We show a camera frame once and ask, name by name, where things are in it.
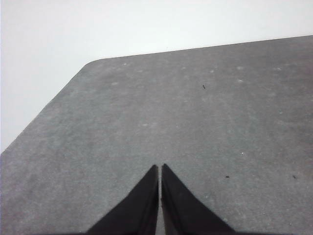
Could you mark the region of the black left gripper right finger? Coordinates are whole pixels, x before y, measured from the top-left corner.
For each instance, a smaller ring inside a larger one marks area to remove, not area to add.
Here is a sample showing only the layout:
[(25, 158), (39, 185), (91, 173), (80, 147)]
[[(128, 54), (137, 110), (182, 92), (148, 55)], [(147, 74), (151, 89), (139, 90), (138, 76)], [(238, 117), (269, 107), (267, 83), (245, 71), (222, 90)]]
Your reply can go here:
[(167, 235), (233, 235), (235, 230), (198, 200), (171, 168), (161, 173), (161, 198)]

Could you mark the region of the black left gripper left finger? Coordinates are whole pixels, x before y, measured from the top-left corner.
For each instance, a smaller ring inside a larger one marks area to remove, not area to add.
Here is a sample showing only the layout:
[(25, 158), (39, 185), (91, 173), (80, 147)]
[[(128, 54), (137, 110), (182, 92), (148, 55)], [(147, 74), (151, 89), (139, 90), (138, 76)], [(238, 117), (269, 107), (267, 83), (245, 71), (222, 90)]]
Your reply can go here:
[(129, 194), (94, 224), (87, 234), (154, 235), (158, 206), (158, 167), (153, 165)]

